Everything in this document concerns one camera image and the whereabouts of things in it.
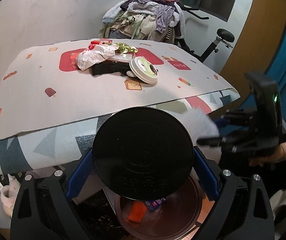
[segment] black bike seat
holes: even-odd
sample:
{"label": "black bike seat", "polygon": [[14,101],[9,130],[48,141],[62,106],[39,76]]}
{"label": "black bike seat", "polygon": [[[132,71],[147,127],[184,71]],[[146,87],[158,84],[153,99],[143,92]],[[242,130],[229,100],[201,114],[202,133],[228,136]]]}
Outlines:
{"label": "black bike seat", "polygon": [[217,35],[227,42],[234,42],[235,37],[232,33],[224,29],[218,29]]}

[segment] person's hand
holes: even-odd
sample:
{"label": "person's hand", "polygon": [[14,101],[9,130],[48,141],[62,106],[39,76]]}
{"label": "person's hand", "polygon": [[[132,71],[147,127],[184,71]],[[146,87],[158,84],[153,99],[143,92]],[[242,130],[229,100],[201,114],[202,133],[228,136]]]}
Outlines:
{"label": "person's hand", "polygon": [[275,153],[271,156],[259,157],[249,159],[249,166],[260,165],[264,166],[264,163],[280,163],[286,160],[286,142],[278,145]]}

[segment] purple cloth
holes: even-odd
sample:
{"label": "purple cloth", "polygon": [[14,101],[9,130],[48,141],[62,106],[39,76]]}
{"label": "purple cloth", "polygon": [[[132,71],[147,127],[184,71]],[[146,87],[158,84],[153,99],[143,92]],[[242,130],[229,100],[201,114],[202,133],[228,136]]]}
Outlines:
{"label": "purple cloth", "polygon": [[[134,0],[128,0],[126,1],[125,3],[123,3],[120,8],[123,10],[123,11],[126,11],[127,8],[129,7],[129,4],[131,2],[133,2]],[[149,1],[153,1],[153,2],[156,2],[156,3],[159,3],[159,4],[163,4],[163,5],[167,5],[167,6],[171,6],[171,7],[174,7],[175,9],[175,12],[178,12],[177,8],[175,7],[174,5],[174,2],[169,2],[169,1],[166,1],[166,0],[149,0]],[[178,24],[174,27],[174,31],[175,31],[175,35],[176,36],[182,36],[182,33],[181,33],[181,21],[178,22]]]}

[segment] round container lid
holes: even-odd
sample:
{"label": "round container lid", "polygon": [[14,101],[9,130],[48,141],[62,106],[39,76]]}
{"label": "round container lid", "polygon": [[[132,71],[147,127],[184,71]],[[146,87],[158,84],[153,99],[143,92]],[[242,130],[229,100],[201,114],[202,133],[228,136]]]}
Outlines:
{"label": "round container lid", "polygon": [[112,115],[97,132],[93,163],[113,192],[139,201],[177,191],[193,165],[193,144],[185,127],[170,114],[134,107]]}
{"label": "round container lid", "polygon": [[156,83],[158,77],[158,71],[145,58],[136,57],[132,59],[130,62],[130,68],[140,80],[148,84]]}

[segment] snack package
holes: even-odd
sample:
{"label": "snack package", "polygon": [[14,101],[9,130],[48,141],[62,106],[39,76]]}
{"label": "snack package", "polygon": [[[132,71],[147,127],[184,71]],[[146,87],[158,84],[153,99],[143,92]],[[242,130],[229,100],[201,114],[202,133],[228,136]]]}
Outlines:
{"label": "snack package", "polygon": [[165,198],[161,198],[153,201],[145,201],[144,203],[150,211],[154,211],[157,210],[164,201]]}
{"label": "snack package", "polygon": [[84,50],[76,57],[76,65],[84,71],[96,63],[103,62],[115,56],[115,51],[118,50],[118,48],[116,44],[92,44],[91,48]]}
{"label": "snack package", "polygon": [[128,219],[140,223],[147,211],[147,207],[141,201],[134,201]]}

